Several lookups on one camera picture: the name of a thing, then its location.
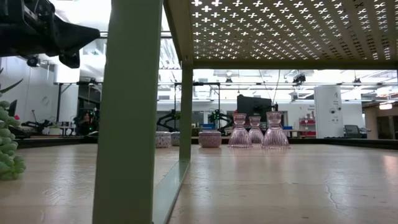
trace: green metal table leg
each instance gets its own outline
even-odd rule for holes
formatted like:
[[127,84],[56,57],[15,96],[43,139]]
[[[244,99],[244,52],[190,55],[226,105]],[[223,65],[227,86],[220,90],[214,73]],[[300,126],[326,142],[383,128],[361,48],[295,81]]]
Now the green metal table leg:
[[161,0],[112,1],[95,224],[152,223],[161,13]]
[[181,95],[181,120],[180,120],[180,160],[191,159],[192,135],[192,82],[193,69],[187,63],[182,64],[182,95]]

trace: succulent plant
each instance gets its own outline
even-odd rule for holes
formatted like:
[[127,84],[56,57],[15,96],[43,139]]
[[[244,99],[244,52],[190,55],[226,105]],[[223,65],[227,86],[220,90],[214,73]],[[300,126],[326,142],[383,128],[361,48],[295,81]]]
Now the succulent plant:
[[[23,81],[19,82],[0,90],[0,97],[2,94],[13,89],[15,86]],[[10,103],[7,101],[0,101],[0,180],[16,180],[19,174],[26,170],[24,159],[21,156],[15,156],[15,151],[18,147],[18,143],[15,142],[15,135],[11,134],[8,129],[9,126],[19,126],[21,123],[14,117],[8,116],[6,110],[10,107]]]

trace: pink glass vase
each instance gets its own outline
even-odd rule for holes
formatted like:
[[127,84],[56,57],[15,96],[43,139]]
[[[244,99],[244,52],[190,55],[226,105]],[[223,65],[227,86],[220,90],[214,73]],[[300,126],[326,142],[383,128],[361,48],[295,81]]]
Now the pink glass vase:
[[262,134],[262,131],[260,129],[260,122],[261,122],[261,117],[260,116],[250,116],[250,125],[251,129],[249,131],[249,137],[251,140],[251,143],[254,147],[261,146],[262,140],[264,139],[264,135]]
[[235,128],[229,139],[229,147],[251,147],[251,141],[248,131],[243,127],[246,120],[246,114],[234,114]]
[[262,147],[264,149],[288,149],[289,142],[280,125],[280,111],[267,112],[268,130],[264,135]]

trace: red object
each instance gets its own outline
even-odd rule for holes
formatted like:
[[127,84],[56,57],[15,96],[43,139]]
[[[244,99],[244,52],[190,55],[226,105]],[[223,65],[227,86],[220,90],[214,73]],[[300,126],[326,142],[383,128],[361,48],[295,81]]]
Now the red object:
[[[301,120],[301,121],[300,121],[300,124],[305,124],[305,120]],[[308,120],[307,120],[307,124],[315,124],[315,120],[310,120],[310,119],[308,119]]]
[[316,136],[317,132],[316,131],[303,131],[302,135],[304,135],[304,136]]

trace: black monitor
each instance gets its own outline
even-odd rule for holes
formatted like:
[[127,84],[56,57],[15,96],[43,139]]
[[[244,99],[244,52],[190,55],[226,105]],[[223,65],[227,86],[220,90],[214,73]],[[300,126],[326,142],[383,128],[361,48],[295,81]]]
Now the black monitor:
[[17,109],[17,100],[14,100],[10,103],[10,107],[8,107],[8,116],[13,117],[15,116],[15,111]]
[[272,100],[258,97],[248,97],[239,95],[238,113],[245,113],[246,121],[249,121],[250,116],[261,116],[261,122],[267,121],[267,112],[272,111]]

